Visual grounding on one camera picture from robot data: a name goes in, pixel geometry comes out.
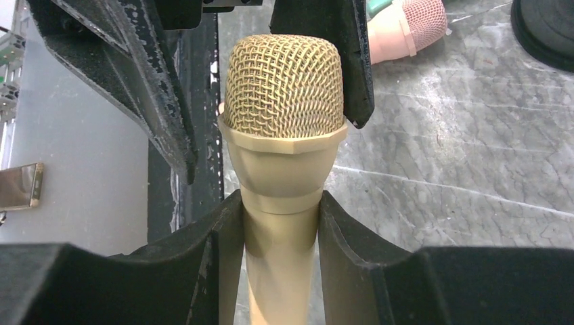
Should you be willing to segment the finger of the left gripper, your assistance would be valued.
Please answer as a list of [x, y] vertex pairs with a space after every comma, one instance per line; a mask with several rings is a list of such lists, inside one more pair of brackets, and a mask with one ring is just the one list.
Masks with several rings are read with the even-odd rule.
[[166, 32], [173, 1], [30, 1], [50, 54], [146, 133], [192, 183], [198, 149]]
[[339, 52], [343, 70], [344, 114], [357, 129], [374, 112], [366, 2], [362, 0], [276, 0], [273, 34], [323, 38]]

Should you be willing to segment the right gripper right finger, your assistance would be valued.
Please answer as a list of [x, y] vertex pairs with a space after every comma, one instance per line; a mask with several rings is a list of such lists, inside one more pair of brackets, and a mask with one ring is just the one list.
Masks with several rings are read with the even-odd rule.
[[327, 324], [572, 324], [573, 251], [431, 246], [411, 253], [324, 192], [319, 259]]

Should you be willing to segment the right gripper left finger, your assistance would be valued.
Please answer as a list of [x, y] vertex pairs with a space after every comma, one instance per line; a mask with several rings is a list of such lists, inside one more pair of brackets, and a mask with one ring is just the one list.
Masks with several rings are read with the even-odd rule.
[[242, 198], [129, 255], [66, 243], [1, 246], [2, 324], [232, 324]]

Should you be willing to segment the beige microphone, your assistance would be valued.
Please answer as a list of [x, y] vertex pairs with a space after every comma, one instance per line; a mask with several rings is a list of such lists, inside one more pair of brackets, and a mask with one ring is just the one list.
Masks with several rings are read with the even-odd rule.
[[240, 183], [250, 321], [306, 324], [319, 202], [347, 136], [329, 41], [253, 35], [229, 56], [219, 130]]

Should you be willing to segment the black round-base mic stand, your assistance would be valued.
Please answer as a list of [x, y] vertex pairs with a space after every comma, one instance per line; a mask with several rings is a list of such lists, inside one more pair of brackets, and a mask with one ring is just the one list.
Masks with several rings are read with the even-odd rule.
[[536, 60], [573, 72], [573, 0], [514, 0], [516, 40]]

